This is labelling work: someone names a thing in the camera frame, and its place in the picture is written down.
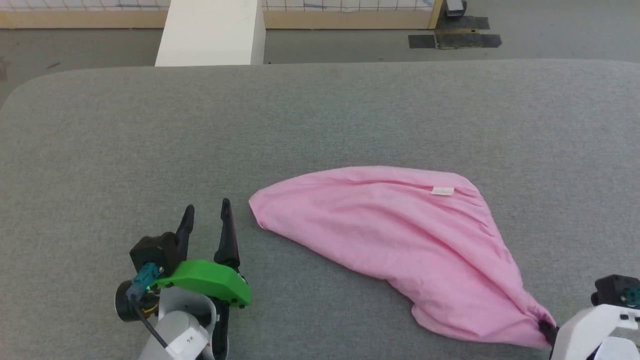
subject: white pillar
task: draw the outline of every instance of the white pillar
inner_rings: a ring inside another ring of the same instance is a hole
[[[265,35],[260,0],[173,0],[156,66],[262,64]]]

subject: white tag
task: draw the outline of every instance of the white tag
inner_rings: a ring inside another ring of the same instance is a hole
[[[433,190],[431,191],[432,195],[446,195],[446,196],[450,196],[453,195],[453,190],[455,190],[454,188],[443,188],[441,186],[434,186]]]
[[[207,338],[190,327],[175,338],[165,350],[174,359],[195,359],[205,346],[207,346]]]

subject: green 3d-printed part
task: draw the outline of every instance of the green 3d-printed part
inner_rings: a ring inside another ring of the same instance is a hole
[[[179,286],[183,289],[216,297],[230,306],[251,304],[251,289],[232,268],[206,260],[185,260],[170,277],[156,280],[159,288]]]

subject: gray fabric surface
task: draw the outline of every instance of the gray fabric surface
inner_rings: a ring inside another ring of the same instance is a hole
[[[212,259],[234,205],[254,304],[229,359],[548,359],[419,327],[389,285],[258,228],[247,200],[350,165],[456,172],[492,209],[525,287],[560,323],[593,281],[640,275],[640,65],[476,61],[84,70],[0,111],[0,354],[134,359],[113,311],[129,249],[196,208]]]

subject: pink pillowcase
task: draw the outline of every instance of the pink pillowcase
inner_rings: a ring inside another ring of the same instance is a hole
[[[434,187],[454,188],[453,194],[435,195]],[[464,177],[409,168],[339,168],[274,184],[249,203],[263,229],[387,280],[413,301],[413,316],[431,331],[461,340],[549,346],[538,322],[555,322],[523,289],[487,204]]]

